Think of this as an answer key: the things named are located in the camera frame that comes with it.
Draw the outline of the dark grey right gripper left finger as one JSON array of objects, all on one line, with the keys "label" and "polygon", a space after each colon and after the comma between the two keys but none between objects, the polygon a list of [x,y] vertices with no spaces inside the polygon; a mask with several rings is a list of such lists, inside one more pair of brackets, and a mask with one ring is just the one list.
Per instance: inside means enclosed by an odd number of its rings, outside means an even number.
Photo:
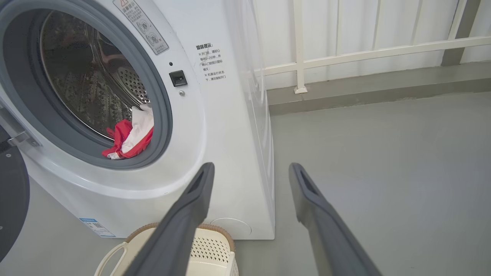
[{"label": "dark grey right gripper left finger", "polygon": [[202,164],[126,269],[125,276],[184,276],[197,227],[208,215],[215,166]]}]

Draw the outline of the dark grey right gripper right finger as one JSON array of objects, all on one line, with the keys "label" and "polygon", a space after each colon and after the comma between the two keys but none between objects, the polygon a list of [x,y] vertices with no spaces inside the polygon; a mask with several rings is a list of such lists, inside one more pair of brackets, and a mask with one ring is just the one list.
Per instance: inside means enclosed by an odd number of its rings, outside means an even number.
[{"label": "dark grey right gripper right finger", "polygon": [[321,276],[379,276],[381,273],[335,208],[298,163],[289,166],[298,221],[308,230]]}]

